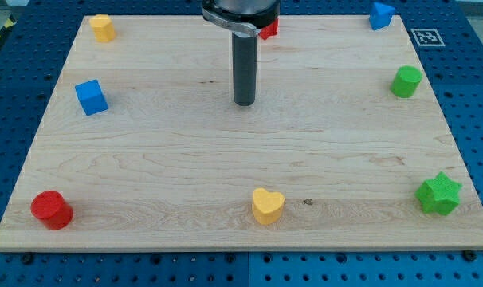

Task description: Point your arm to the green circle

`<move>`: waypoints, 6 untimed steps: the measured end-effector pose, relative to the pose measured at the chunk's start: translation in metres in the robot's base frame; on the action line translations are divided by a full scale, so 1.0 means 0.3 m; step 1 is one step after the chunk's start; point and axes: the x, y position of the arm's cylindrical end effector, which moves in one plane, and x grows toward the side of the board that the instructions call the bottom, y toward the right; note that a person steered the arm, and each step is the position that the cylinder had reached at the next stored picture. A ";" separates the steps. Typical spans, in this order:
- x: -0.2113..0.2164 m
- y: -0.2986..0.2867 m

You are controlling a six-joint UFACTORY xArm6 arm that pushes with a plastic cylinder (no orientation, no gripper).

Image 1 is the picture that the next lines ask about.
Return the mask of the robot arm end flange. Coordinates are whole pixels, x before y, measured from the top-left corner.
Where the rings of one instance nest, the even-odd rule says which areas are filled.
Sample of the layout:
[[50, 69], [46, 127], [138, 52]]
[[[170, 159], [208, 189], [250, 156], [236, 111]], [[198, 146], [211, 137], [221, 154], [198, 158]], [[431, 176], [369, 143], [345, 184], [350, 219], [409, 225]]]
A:
[[256, 37], [277, 20], [280, 6], [280, 0], [202, 0], [202, 15], [232, 33]]

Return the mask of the red block behind arm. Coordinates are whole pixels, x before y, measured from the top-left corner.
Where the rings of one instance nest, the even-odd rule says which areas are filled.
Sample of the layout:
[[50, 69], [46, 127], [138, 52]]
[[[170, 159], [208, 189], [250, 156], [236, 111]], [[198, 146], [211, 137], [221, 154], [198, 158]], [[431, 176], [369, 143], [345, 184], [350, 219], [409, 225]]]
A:
[[268, 26], [262, 28], [260, 33], [259, 33], [259, 37], [263, 40], [266, 40], [269, 37], [277, 36], [278, 35], [278, 27], [279, 27], [279, 18], [274, 20]]

